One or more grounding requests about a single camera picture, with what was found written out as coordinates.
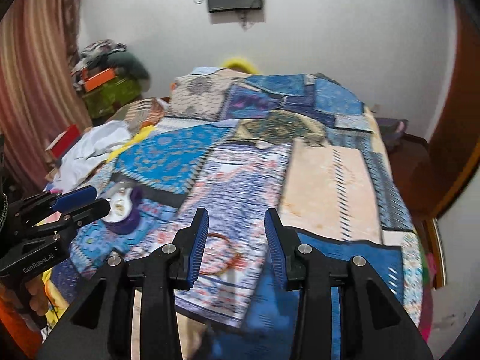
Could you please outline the person's left hand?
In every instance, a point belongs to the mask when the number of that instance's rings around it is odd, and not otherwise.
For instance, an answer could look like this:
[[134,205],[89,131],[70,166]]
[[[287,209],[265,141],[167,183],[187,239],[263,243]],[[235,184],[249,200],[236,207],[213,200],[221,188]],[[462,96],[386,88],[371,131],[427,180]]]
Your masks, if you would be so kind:
[[44,316],[49,308],[49,301],[45,292],[45,284],[40,275],[25,284],[25,288],[31,295],[29,307],[39,316]]

